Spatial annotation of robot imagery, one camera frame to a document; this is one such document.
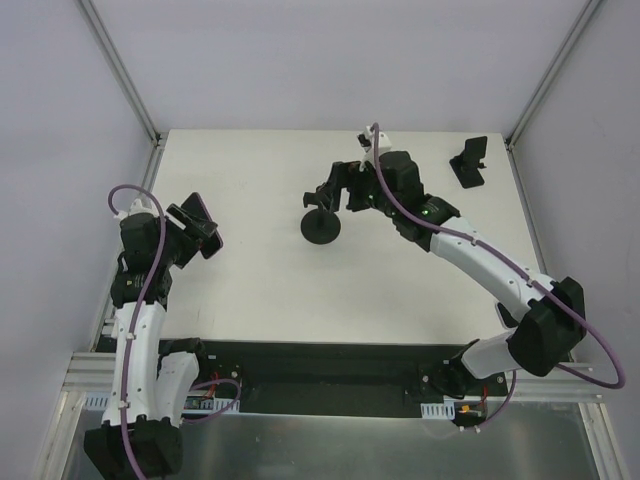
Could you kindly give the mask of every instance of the white wall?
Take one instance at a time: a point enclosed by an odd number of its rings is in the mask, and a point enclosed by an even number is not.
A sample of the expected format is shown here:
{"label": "white wall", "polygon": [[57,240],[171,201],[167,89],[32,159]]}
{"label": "white wall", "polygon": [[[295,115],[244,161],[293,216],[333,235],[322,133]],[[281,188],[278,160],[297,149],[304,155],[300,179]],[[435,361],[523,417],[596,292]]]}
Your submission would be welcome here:
{"label": "white wall", "polygon": [[[587,320],[629,376],[608,396],[631,478],[640,478],[640,3],[609,0],[516,148],[544,256],[586,290]],[[579,360],[605,361],[590,341]]]}
{"label": "white wall", "polygon": [[71,0],[0,2],[0,478],[31,477],[150,146]]}
{"label": "white wall", "polygon": [[586,0],[96,0],[158,128],[510,133]]}

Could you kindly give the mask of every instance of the black stand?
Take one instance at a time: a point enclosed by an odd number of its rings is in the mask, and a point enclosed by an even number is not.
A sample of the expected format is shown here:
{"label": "black stand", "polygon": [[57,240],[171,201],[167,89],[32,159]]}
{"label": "black stand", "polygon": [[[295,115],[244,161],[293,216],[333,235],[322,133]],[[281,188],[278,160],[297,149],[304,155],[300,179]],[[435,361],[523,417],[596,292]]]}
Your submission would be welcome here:
{"label": "black stand", "polygon": [[479,169],[485,168],[480,162],[487,154],[487,137],[469,138],[464,142],[464,150],[457,157],[449,160],[462,188],[473,188],[484,185],[484,178]]}
{"label": "black stand", "polygon": [[309,242],[326,245],[340,235],[340,219],[335,213],[317,208],[302,217],[300,230]]}

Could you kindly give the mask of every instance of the black phone holder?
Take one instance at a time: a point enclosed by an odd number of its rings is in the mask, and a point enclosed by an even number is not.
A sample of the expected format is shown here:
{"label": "black phone holder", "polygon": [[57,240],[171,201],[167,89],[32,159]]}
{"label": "black phone holder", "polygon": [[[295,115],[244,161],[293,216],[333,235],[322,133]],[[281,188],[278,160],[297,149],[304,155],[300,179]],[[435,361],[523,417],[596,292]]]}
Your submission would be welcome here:
{"label": "black phone holder", "polygon": [[469,138],[464,142],[464,150],[449,160],[462,188],[473,188],[484,185],[484,178],[480,174],[481,168],[486,168],[482,160],[487,154],[487,137]]}

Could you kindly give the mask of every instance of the round base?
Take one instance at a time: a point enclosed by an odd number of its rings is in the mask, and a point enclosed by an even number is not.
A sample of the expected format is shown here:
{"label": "round base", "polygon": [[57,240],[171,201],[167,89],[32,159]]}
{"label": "round base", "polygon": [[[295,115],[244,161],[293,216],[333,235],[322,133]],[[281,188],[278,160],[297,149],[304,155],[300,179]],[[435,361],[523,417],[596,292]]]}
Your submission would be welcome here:
{"label": "round base", "polygon": [[340,235],[340,219],[335,213],[311,210],[300,222],[302,236],[316,245],[326,245]]}

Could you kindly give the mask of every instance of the white tabletop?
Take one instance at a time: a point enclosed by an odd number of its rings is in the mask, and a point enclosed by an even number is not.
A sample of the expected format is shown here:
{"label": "white tabletop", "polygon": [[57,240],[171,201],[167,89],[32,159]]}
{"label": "white tabletop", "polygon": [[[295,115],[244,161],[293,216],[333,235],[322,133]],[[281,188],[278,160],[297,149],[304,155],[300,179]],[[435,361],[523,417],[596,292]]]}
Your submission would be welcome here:
{"label": "white tabletop", "polygon": [[[386,133],[419,165],[426,192],[536,265],[501,135],[488,135],[485,185],[464,190],[448,161],[478,134]],[[482,287],[401,238],[381,213],[344,210],[346,192],[338,239],[304,240],[302,195],[332,162],[362,157],[356,134],[171,131],[153,192],[165,208],[199,192],[224,248],[172,271],[164,338],[465,344],[504,331]]]}

